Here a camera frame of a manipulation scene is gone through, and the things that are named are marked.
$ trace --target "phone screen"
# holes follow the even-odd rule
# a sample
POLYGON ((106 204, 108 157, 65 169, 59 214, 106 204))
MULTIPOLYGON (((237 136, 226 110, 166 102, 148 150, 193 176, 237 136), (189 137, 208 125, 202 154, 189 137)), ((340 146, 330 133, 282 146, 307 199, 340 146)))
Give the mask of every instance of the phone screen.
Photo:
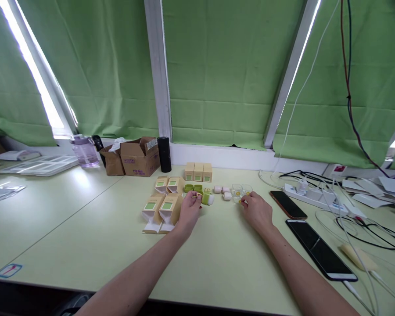
POLYGON ((306 219, 307 215, 286 195, 283 191, 271 191, 270 194, 282 207, 283 211, 288 213, 289 217, 297 219, 306 219))
MULTIPOLYGON (((287 225, 326 277, 330 278, 331 274, 354 275, 307 222, 287 220, 287 225)), ((349 280, 355 281, 357 277, 354 275, 349 280)))

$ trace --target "small cardboard box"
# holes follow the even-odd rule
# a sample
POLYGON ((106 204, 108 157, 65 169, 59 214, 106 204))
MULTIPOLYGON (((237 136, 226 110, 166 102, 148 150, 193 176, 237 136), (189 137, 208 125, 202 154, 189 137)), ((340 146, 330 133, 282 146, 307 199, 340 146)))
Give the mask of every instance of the small cardboard box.
POLYGON ((184 169, 184 179, 193 181, 194 162, 188 162, 184 169))
POLYGON ((203 182, 212 182, 211 164, 203 164, 203 182))
POLYGON ((178 193, 169 193, 165 197, 159 209, 159 214, 163 220, 159 233, 169 233, 172 231, 179 221, 182 202, 183 197, 178 193))
POLYGON ((162 217, 159 214, 162 202, 164 201, 165 194, 154 193, 146 202, 142 216, 147 221, 147 224, 142 231, 143 233, 158 233, 162 225, 162 217))
POLYGON ((120 156, 127 176, 149 177, 161 164, 155 137, 142 137, 121 143, 120 156))
POLYGON ((167 195, 169 193, 167 186, 168 186, 168 176, 160 176, 157 178, 155 182, 155 190, 159 193, 167 195))
POLYGON ((168 181, 168 190, 171 193, 180 193, 184 192, 184 179, 182 177, 171 177, 168 181))
POLYGON ((105 171, 107 176, 124 176, 124 168, 120 158, 120 149, 109 151, 113 145, 100 150, 100 154, 105 157, 105 171))
POLYGON ((195 163, 194 171, 193 171, 193 179, 194 181, 202 181, 203 177, 203 164, 195 163))

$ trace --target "table surface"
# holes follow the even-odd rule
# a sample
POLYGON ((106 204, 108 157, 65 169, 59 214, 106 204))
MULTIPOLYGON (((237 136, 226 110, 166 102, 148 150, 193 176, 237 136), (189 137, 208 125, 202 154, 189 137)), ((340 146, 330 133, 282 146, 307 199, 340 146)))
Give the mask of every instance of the table surface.
MULTIPOLYGON (((184 166, 173 166, 172 171, 164 175, 182 176, 183 170, 184 166)), ((141 216, 144 204, 154 192, 156 178, 161 175, 157 170, 149 178, 107 177, 102 170, 90 172, 76 167, 49 179, 0 176, 0 181, 11 178, 14 185, 28 184, 16 196, 0 201, 0 212, 9 213, 0 213, 0 268, 8 263, 23 266, 8 281, 99 290, 163 237, 142 234, 146 223, 141 216)), ((318 270, 286 226, 287 216, 269 195, 272 188, 259 179, 256 171, 214 168, 213 182, 203 185, 231 186, 233 183, 250 184, 272 205, 275 226, 318 270)), ((371 306, 372 288, 366 273, 338 250, 343 242, 315 218, 319 208, 295 202, 308 215, 307 222, 358 276, 359 281, 353 286, 371 306)), ((395 231, 395 214, 389 209, 373 210, 354 203, 368 217, 395 231)), ((332 214, 320 211, 318 215, 345 239, 344 232, 333 222, 332 214)), ((365 232, 358 231, 361 238, 372 240, 365 232)), ((356 240, 353 244, 395 265, 395 251, 356 240)), ((395 267, 380 259, 374 260, 380 267, 379 274, 395 291, 395 267)), ((379 283, 373 283, 383 315, 395 315, 395 299, 379 283)), ((330 284, 361 315, 369 314, 342 283, 330 284)), ((241 206, 223 201, 220 194, 215 195, 212 206, 204 206, 191 237, 175 255, 150 298, 283 315, 301 314, 275 258, 243 220, 241 206)))

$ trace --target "purple water bottle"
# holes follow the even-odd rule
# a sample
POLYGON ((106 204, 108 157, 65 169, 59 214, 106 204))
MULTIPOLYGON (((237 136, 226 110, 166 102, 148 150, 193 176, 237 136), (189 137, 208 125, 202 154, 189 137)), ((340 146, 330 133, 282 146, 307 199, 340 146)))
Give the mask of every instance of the purple water bottle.
POLYGON ((73 135, 70 137, 70 143, 73 144, 73 151, 82 168, 92 168, 100 163, 90 137, 73 135))

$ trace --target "hand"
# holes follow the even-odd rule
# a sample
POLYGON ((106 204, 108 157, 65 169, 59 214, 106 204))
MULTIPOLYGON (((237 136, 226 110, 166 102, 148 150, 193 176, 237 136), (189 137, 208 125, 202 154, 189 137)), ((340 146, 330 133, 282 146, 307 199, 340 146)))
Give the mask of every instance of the hand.
POLYGON ((187 237, 190 236, 199 218, 202 195, 196 191, 189 191, 181 204, 180 218, 176 227, 183 231, 187 237))
POLYGON ((259 194, 251 192, 250 195, 243 196, 240 204, 244 207, 244 218, 259 234, 274 227, 272 224, 272 206, 259 194))

